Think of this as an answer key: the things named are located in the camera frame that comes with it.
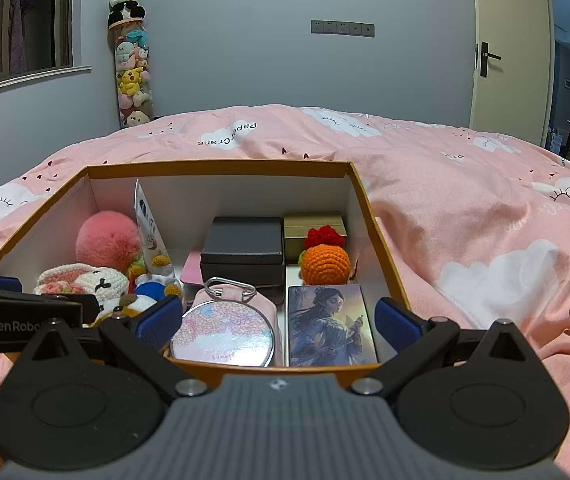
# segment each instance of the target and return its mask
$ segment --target crocheted orange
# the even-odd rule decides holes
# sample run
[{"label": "crocheted orange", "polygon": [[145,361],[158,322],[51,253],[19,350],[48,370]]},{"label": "crocheted orange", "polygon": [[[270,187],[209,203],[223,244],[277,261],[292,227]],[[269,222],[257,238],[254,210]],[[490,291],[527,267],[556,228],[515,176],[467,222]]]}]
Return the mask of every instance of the crocheted orange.
[{"label": "crocheted orange", "polygon": [[300,275],[306,285],[343,285],[350,277],[350,257],[342,247],[310,247],[301,263]]},{"label": "crocheted orange", "polygon": [[299,259],[300,275],[306,285],[343,285],[350,277],[350,257],[343,238],[331,227],[310,229],[307,248]]}]

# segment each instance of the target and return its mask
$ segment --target cardboard box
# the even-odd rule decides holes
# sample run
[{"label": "cardboard box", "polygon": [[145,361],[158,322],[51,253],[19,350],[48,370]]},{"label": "cardboard box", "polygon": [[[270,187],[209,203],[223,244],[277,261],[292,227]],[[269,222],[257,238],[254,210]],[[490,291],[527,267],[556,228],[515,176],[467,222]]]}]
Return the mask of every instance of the cardboard box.
[{"label": "cardboard box", "polygon": [[347,232],[340,213],[296,213],[286,214],[283,218],[283,237],[285,244],[285,263],[295,264],[300,253],[305,249],[305,238],[310,229],[324,225],[333,227],[347,241]]},{"label": "cardboard box", "polygon": [[[373,216],[356,170],[349,162],[316,160],[178,160],[91,166],[81,170],[25,223],[0,250],[0,274],[15,276],[31,291],[45,269],[75,261],[76,234],[100,210],[134,216],[137,179],[145,189],[157,227],[175,266],[203,245],[217,216],[276,216],[292,211],[337,211],[349,233],[346,250],[355,266],[363,301],[374,319],[382,297],[409,308],[407,295]],[[286,286],[302,285],[297,267],[286,267]],[[284,311],[279,327],[287,338]],[[380,362],[395,351],[372,325]],[[245,368],[174,361],[188,373],[216,387],[226,373],[334,373],[342,386],[377,365],[347,367]]]}]

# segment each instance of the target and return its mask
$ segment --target pink duvet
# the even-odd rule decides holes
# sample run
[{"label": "pink duvet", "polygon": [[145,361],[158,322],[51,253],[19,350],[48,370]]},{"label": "pink duvet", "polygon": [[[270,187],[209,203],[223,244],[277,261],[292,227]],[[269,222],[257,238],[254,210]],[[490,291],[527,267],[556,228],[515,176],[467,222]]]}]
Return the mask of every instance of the pink duvet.
[{"label": "pink duvet", "polygon": [[[414,311],[515,320],[570,405],[570,162],[509,136],[270,105],[169,116],[69,146],[0,187],[0,247],[83,166],[351,160]],[[0,356],[0,382],[9,368]],[[570,433],[558,455],[570,475]]]}]

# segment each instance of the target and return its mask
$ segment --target crocheted bunny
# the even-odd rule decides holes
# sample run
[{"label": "crocheted bunny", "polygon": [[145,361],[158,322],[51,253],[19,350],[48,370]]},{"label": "crocheted bunny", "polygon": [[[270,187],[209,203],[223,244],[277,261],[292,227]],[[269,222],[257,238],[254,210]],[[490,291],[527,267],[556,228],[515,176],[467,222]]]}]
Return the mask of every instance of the crocheted bunny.
[{"label": "crocheted bunny", "polygon": [[35,294],[94,294],[98,304],[118,300],[128,289],[128,279],[109,267],[69,264],[46,270],[39,276]]}]

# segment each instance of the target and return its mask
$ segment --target gold box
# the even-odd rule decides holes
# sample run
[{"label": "gold box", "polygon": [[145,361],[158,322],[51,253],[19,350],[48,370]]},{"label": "gold box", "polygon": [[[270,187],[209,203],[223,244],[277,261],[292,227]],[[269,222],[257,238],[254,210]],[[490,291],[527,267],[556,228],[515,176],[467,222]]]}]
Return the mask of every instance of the gold box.
[{"label": "gold box", "polygon": [[339,213],[293,213],[283,218],[283,237],[285,239],[285,263],[295,264],[300,253],[305,249],[304,243],[310,229],[318,229],[329,225],[347,242],[347,232],[343,218]]}]

